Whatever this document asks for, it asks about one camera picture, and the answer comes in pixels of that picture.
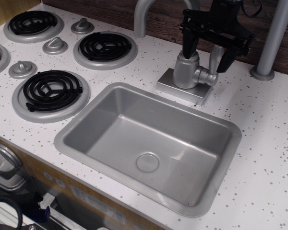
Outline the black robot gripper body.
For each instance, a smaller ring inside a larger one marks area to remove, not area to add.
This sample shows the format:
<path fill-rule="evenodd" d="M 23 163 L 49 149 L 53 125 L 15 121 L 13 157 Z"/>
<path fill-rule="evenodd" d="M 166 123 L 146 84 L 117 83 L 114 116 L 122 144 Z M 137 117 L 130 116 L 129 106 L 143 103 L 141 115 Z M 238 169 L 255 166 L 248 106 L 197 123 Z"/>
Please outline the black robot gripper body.
<path fill-rule="evenodd" d="M 242 0 L 214 0 L 209 11 L 185 9 L 181 31 L 197 26 L 199 39 L 224 47 L 238 47 L 237 56 L 248 55 L 255 34 L 238 21 L 239 11 L 245 11 Z"/>

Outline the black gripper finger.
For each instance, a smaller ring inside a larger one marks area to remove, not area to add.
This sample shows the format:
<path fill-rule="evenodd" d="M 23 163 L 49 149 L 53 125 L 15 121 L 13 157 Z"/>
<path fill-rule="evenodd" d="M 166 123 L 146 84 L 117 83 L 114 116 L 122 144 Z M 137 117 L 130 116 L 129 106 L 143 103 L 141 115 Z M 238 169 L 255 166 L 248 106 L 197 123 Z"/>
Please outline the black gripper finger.
<path fill-rule="evenodd" d="M 236 59 L 238 53 L 239 53 L 238 47 L 233 46 L 226 48 L 226 51 L 223 54 L 221 61 L 218 65 L 217 73 L 225 73 Z"/>
<path fill-rule="evenodd" d="M 183 41 L 182 41 L 182 51 L 183 56 L 186 59 L 190 59 L 197 48 L 199 42 L 198 36 L 198 28 L 197 26 L 186 26 L 183 30 Z"/>

